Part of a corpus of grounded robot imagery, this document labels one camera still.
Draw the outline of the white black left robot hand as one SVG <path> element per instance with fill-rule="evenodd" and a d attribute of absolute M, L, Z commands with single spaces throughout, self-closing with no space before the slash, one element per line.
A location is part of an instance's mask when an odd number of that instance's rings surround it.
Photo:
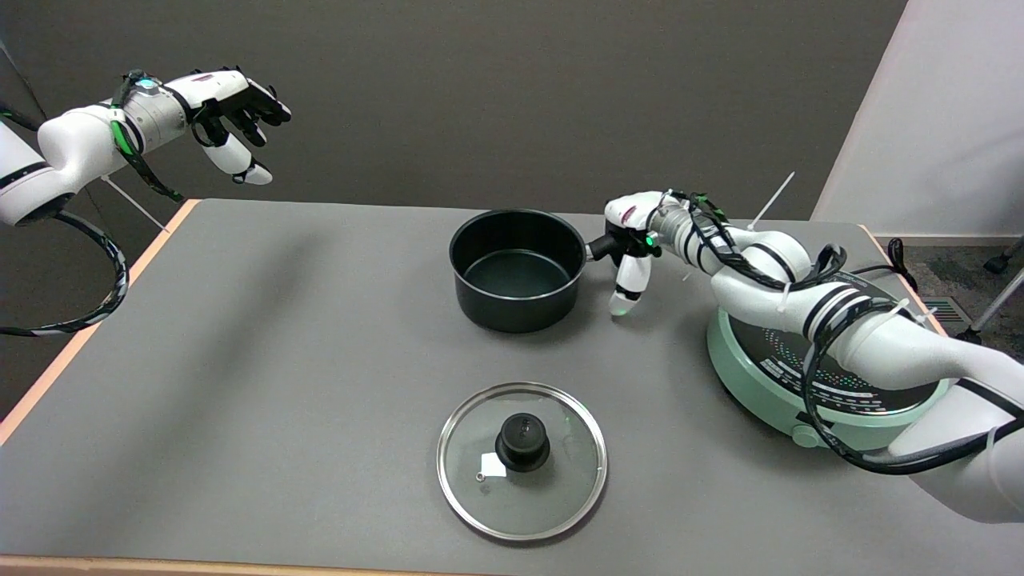
<path fill-rule="evenodd" d="M 248 145 L 267 145 L 261 124 L 281 126 L 292 120 L 291 109 L 274 88 L 258 84 L 239 68 L 196 70 L 163 88 L 182 105 L 195 141 L 221 172 L 238 186 L 272 182 L 270 169 Z"/>

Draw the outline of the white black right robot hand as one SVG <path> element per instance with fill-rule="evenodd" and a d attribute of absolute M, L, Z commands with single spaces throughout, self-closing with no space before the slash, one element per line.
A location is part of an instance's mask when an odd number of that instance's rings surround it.
<path fill-rule="evenodd" d="M 586 257 L 596 262 L 610 256 L 617 268 L 611 316 L 626 316 L 643 296 L 654 259 L 662 256 L 662 240 L 651 223 L 656 214 L 680 206 L 672 190 L 626 194 L 605 204 L 605 233 L 586 244 Z"/>

